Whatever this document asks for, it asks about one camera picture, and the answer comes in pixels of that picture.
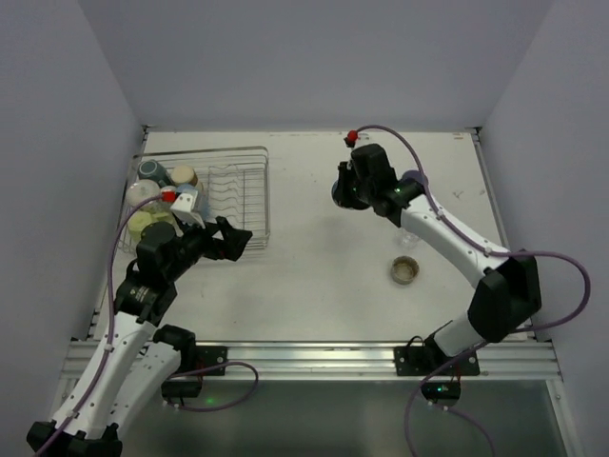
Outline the lavender plastic cup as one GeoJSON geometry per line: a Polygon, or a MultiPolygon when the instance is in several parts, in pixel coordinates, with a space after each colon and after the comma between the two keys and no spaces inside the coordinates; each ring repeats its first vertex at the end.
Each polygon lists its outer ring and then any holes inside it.
{"type": "Polygon", "coordinates": [[[402,180],[405,179],[413,179],[422,185],[428,183],[427,177],[424,174],[421,174],[418,170],[414,169],[408,170],[403,174],[402,180]]]}

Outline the dark blue mug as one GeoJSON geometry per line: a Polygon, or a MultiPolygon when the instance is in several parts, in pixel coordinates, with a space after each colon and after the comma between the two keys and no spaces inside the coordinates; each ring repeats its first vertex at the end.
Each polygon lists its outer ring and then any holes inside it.
{"type": "Polygon", "coordinates": [[[335,182],[334,182],[334,184],[332,185],[332,188],[331,188],[331,197],[332,197],[332,194],[337,194],[337,193],[342,193],[342,194],[356,194],[356,193],[355,193],[355,190],[354,190],[354,189],[352,189],[352,188],[350,188],[350,189],[345,189],[345,190],[335,190],[335,182]]]}

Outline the clear glass cup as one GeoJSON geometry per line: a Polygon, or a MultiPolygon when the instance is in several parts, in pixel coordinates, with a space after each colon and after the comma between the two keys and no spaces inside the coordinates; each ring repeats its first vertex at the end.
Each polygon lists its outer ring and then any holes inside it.
{"type": "Polygon", "coordinates": [[[395,240],[398,246],[403,249],[412,249],[420,242],[420,238],[417,235],[404,228],[398,229],[395,240]]]}

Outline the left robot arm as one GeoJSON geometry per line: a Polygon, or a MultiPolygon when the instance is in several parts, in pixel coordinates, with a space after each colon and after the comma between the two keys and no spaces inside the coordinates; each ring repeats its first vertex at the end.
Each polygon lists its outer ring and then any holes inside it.
{"type": "Polygon", "coordinates": [[[147,226],[123,283],[108,301],[103,339],[51,420],[34,423],[27,441],[37,456],[118,456],[136,417],[172,376],[210,373],[196,367],[193,332],[161,323],[176,281],[200,259],[235,262],[252,233],[226,218],[178,234],[167,222],[147,226]]]}

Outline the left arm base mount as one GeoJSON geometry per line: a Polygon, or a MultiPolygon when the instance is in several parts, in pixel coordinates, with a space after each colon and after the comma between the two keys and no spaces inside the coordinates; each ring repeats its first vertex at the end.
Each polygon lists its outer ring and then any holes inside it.
{"type": "Polygon", "coordinates": [[[164,381],[161,394],[164,400],[186,404],[186,400],[196,399],[204,387],[204,374],[183,376],[183,373],[204,368],[215,367],[227,361],[226,346],[197,346],[194,355],[186,364],[181,364],[177,372],[164,381]]]}

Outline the speckled ceramic cup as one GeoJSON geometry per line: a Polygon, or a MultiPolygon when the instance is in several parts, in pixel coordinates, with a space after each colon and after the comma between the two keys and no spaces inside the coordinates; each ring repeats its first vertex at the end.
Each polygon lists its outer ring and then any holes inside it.
{"type": "Polygon", "coordinates": [[[419,275],[419,263],[410,256],[396,257],[390,267],[391,279],[401,286],[411,284],[419,275]]]}

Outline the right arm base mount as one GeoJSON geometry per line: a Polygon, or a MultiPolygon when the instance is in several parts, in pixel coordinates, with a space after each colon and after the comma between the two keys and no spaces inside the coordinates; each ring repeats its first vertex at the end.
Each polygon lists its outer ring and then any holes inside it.
{"type": "MultiPolygon", "coordinates": [[[[393,361],[396,374],[401,377],[424,377],[449,360],[430,337],[412,337],[407,343],[393,348],[393,361]]],[[[481,369],[476,352],[460,359],[440,373],[444,381],[430,379],[420,391],[425,400],[433,404],[452,407],[462,396],[462,377],[479,376],[481,369]]]]}

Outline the light blue cup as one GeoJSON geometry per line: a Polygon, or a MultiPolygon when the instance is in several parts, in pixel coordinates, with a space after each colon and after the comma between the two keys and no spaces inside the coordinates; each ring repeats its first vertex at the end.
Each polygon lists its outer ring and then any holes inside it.
{"type": "Polygon", "coordinates": [[[185,215],[185,221],[207,221],[210,218],[207,194],[202,187],[184,184],[177,188],[177,192],[175,207],[185,215]]]}

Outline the yellow-green cup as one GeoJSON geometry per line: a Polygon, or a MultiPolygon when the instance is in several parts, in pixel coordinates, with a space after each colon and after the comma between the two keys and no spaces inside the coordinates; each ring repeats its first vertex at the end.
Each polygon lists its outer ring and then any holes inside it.
{"type": "Polygon", "coordinates": [[[147,212],[138,210],[128,220],[128,234],[133,243],[137,244],[141,238],[144,229],[157,222],[174,223],[173,216],[168,212],[147,212]]]}

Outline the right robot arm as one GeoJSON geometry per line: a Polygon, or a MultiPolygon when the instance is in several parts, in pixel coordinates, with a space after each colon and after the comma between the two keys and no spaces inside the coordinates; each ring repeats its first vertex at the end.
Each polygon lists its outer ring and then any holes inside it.
{"type": "Polygon", "coordinates": [[[467,310],[426,338],[434,357],[452,358],[482,342],[498,343],[540,310],[536,260],[513,256],[462,222],[448,221],[422,178],[397,177],[380,145],[357,143],[338,171],[332,188],[337,206],[372,209],[416,235],[473,287],[467,310]]]}

